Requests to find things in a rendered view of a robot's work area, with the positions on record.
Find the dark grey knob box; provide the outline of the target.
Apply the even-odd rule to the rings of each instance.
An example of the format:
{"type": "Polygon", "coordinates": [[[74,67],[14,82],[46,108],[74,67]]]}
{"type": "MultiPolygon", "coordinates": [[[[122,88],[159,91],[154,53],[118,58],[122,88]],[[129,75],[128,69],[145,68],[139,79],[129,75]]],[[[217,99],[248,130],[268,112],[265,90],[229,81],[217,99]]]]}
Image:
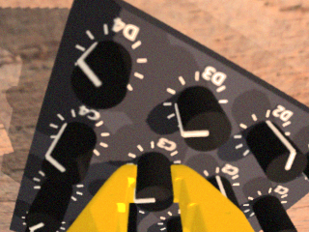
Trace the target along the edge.
{"type": "Polygon", "coordinates": [[[9,230],[67,232],[126,164],[127,232],[183,232],[177,164],[255,232],[298,232],[286,211],[309,193],[309,107],[125,0],[73,0],[9,230]]]}

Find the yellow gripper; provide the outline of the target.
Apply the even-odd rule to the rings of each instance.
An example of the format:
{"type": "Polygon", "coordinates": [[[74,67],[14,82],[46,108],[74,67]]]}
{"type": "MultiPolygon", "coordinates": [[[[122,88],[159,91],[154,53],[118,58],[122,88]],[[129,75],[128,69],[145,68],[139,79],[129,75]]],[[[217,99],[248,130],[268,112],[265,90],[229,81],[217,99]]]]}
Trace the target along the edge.
{"type": "MultiPolygon", "coordinates": [[[[126,232],[136,172],[135,164],[120,167],[67,232],[126,232]]],[[[197,172],[177,164],[171,174],[183,232],[254,232],[242,211],[197,172]]]]}

